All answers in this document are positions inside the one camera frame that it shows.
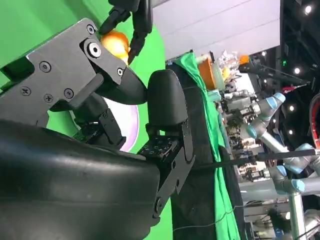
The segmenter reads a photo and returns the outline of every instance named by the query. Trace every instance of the black cable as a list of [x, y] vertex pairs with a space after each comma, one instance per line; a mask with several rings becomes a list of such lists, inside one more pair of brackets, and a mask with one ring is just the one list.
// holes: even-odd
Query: black cable
[[316, 229], [320, 227], [320, 224], [318, 224], [317, 226], [311, 228], [309, 231], [306, 231], [304, 234], [299, 235], [298, 237], [296, 237], [294, 240], [300, 239], [301, 237], [303, 237], [304, 235], [307, 235], [308, 233], [310, 233], [312, 230]]

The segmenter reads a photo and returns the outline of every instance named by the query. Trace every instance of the black fabric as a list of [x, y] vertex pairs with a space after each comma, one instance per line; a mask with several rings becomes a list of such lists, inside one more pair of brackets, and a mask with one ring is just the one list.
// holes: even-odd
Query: black fabric
[[[223, 146], [219, 146], [219, 155], [221, 157], [221, 161], [231, 161], [227, 149]], [[234, 208], [235, 206], [242, 206], [244, 203], [242, 200], [234, 166], [224, 167], [223, 176], [224, 176], [225, 186], [228, 191], [232, 207]], [[238, 231], [239, 231], [241, 240], [245, 240], [246, 224], [245, 224], [244, 209], [243, 207], [236, 207], [233, 213], [235, 216], [236, 224], [238, 226]]]
[[[179, 78], [185, 95], [189, 125], [191, 126], [195, 162], [193, 167], [212, 163], [205, 110], [201, 90], [182, 67], [168, 66]], [[184, 226], [209, 225], [215, 222], [214, 171], [190, 174], [180, 194], [171, 197], [173, 229]], [[215, 240], [216, 227], [192, 227], [174, 230], [174, 240]]]

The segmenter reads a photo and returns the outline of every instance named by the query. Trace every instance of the metal pole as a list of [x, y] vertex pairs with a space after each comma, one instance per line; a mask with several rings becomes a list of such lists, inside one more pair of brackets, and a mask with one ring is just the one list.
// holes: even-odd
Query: metal pole
[[267, 131], [260, 137], [261, 141], [275, 153], [286, 153], [289, 152], [280, 142], [278, 142], [270, 133]]
[[293, 239], [307, 240], [307, 236], [303, 235], [306, 232], [304, 207], [300, 193], [294, 193], [288, 196], [290, 206], [290, 223]]
[[288, 151], [286, 149], [286, 152], [264, 153], [264, 154], [258, 154], [258, 155], [246, 157], [246, 158], [237, 158], [230, 161], [226, 160], [226, 161], [203, 164], [193, 168], [191, 171], [194, 172], [194, 171], [207, 170], [207, 169], [211, 170], [211, 169], [222, 168], [222, 167], [227, 167], [232, 165], [244, 165], [244, 164], [249, 164], [254, 162], [264, 162], [266, 160], [314, 156], [316, 154], [317, 154], [317, 151], [315, 149], [299, 150], [299, 151]]

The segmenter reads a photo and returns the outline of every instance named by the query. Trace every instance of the white wall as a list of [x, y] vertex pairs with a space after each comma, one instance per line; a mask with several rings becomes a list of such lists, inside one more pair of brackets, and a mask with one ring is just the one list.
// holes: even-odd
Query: white wall
[[280, 0], [170, 0], [153, 9], [166, 58], [253, 54], [280, 44]]

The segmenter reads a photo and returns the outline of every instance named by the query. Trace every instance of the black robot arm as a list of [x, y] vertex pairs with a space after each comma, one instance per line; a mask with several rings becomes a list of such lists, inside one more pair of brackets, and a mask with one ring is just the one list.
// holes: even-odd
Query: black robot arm
[[[0, 239], [143, 239], [193, 166], [177, 76], [156, 71], [146, 89], [95, 30], [83, 19], [1, 69], [11, 84], [0, 94]], [[102, 96], [147, 101], [138, 154], [117, 150], [123, 137]], [[39, 127], [48, 110], [72, 110], [82, 135]]]

